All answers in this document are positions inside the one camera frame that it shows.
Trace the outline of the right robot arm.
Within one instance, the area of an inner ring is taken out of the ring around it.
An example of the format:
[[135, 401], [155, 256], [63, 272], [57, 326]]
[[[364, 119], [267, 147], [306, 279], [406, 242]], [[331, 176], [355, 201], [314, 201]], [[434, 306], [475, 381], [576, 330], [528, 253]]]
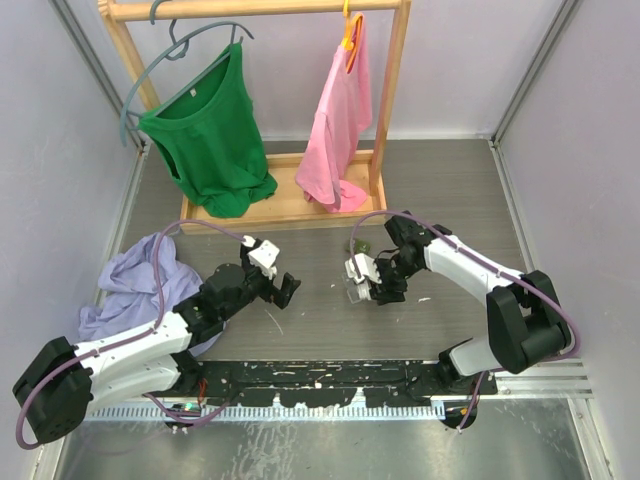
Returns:
[[486, 331], [438, 355], [442, 388], [459, 394], [474, 376], [502, 370], [519, 374], [577, 346], [567, 314], [548, 275], [506, 268], [465, 245], [441, 225], [426, 225], [409, 212], [384, 225], [394, 247], [376, 257], [354, 255], [345, 268], [356, 297], [379, 305], [404, 301], [409, 279], [440, 274], [480, 302]]

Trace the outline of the clear pill box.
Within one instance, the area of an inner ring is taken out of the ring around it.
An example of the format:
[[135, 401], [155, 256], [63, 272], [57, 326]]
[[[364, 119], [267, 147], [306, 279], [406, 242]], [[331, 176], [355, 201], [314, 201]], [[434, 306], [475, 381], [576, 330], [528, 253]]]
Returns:
[[347, 274], [343, 274], [342, 279], [346, 288], [347, 296], [352, 304], [371, 300], [370, 283], [367, 279], [357, 281], [355, 278], [351, 278]]

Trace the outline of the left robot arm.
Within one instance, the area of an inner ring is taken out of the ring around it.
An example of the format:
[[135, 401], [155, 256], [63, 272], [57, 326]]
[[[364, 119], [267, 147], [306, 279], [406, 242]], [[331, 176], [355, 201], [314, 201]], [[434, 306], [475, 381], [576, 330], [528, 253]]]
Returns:
[[196, 292], [161, 320], [116, 335], [47, 342], [12, 388], [21, 410], [16, 440], [25, 450], [55, 442], [85, 417], [122, 400], [154, 392], [194, 393], [200, 384], [191, 349], [217, 338], [256, 299], [284, 309], [301, 285], [277, 276], [278, 248], [269, 241], [240, 248], [240, 263], [219, 265]]

